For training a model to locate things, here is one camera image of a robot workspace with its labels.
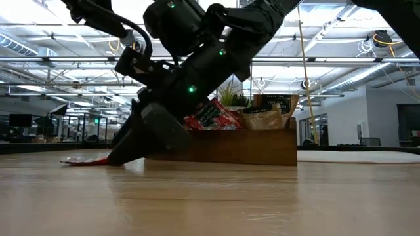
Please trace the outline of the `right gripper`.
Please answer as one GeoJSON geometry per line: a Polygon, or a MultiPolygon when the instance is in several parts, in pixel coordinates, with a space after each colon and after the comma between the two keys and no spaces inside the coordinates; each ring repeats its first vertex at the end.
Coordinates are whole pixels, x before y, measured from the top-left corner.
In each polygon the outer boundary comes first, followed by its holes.
{"type": "Polygon", "coordinates": [[[193,113],[231,75],[247,79],[250,63],[250,56],[220,42],[200,47],[177,66],[127,47],[115,70],[148,90],[139,96],[140,102],[131,100],[131,114],[112,140],[108,163],[119,166],[151,154],[156,150],[151,131],[172,152],[186,151],[190,135],[176,118],[193,113]]]}

